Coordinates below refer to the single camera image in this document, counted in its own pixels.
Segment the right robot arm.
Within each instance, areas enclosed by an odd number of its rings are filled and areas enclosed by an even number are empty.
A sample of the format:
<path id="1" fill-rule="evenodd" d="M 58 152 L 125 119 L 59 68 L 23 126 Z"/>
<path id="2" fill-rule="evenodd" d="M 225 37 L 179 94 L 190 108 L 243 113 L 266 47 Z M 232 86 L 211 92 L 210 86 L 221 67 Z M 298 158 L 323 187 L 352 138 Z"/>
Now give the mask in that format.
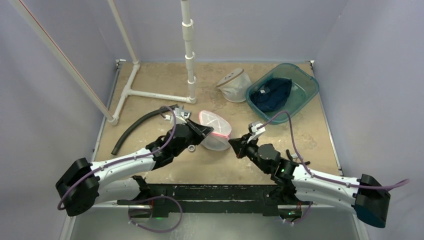
<path id="1" fill-rule="evenodd" d="M 288 204 L 315 202 L 356 214 L 367 225 L 385 228 L 391 194 L 371 175 L 360 178 L 305 170 L 304 166 L 285 159 L 271 143 L 258 145 L 249 134 L 229 139 L 238 159 L 247 157 L 280 188 Z"/>

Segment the pink-trimmed mesh laundry bag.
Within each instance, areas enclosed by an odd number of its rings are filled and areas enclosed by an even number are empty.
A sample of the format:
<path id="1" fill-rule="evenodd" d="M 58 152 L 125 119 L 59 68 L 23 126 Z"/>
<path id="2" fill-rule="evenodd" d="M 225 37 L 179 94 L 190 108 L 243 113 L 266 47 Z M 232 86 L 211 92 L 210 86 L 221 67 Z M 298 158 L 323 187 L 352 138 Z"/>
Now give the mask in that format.
<path id="1" fill-rule="evenodd" d="M 232 127 L 223 117 L 211 111 L 201 110 L 198 118 L 201 125 L 213 128 L 213 131 L 201 142 L 204 148 L 211 151 L 225 151 L 231 147 L 229 139 Z"/>

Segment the teal plastic bin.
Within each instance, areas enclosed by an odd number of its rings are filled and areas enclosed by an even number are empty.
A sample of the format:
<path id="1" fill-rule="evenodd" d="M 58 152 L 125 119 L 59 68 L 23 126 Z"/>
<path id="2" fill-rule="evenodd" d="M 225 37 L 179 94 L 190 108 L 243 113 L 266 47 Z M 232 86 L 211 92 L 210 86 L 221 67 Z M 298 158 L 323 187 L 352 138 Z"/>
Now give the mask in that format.
<path id="1" fill-rule="evenodd" d="M 250 94 L 271 78 L 287 78 L 292 80 L 290 96 L 286 104 L 277 111 L 262 112 L 250 100 Z M 272 120 L 272 125 L 288 121 L 286 113 L 276 116 L 278 112 L 286 111 L 291 117 L 297 114 L 319 92 L 319 84 L 314 77 L 299 66 L 292 63 L 281 63 L 253 83 L 246 91 L 246 101 L 250 108 L 264 121 Z"/>

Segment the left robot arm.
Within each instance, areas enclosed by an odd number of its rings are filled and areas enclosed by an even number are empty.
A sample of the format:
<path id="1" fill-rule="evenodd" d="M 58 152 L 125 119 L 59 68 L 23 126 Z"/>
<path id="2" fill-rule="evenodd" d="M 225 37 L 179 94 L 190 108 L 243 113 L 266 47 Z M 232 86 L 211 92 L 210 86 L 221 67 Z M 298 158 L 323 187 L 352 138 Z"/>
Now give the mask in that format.
<path id="1" fill-rule="evenodd" d="M 214 128 L 190 119 L 175 123 L 165 135 L 145 147 L 110 160 L 75 160 L 55 184 L 60 196 L 57 209 L 78 216 L 101 202 L 106 186 L 136 173 L 150 172 L 173 162 L 190 145 L 199 145 Z"/>

